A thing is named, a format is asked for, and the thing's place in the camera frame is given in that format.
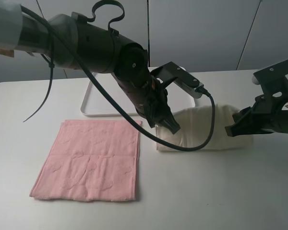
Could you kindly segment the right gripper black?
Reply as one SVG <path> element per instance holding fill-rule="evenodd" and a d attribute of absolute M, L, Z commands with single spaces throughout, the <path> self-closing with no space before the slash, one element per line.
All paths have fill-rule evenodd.
<path fill-rule="evenodd" d="M 264 109 L 265 105 L 267 100 L 261 98 L 252 107 L 234 113 L 234 124 L 225 127 L 227 135 L 288 134 L 288 97 L 273 99 L 268 110 Z"/>

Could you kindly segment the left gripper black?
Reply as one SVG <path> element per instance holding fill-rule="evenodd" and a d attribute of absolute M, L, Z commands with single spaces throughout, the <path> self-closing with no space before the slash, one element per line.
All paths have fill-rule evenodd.
<path fill-rule="evenodd" d="M 168 106 L 167 90 L 147 68 L 116 68 L 112 76 L 134 105 L 136 112 L 148 121 L 150 127 L 159 125 L 172 134 L 180 130 Z"/>

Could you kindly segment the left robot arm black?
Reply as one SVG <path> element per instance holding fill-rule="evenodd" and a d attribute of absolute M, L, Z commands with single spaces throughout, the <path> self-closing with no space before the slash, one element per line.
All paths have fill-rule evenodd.
<path fill-rule="evenodd" d="M 94 77 L 109 73 L 150 127 L 176 133 L 180 126 L 168 106 L 167 83 L 149 72 L 148 52 L 117 30 L 104 30 L 92 22 L 93 18 L 78 13 L 45 20 L 21 4 L 0 0 L 0 48 L 43 54 L 50 57 L 52 66 L 83 70 L 108 102 L 134 124 Z"/>

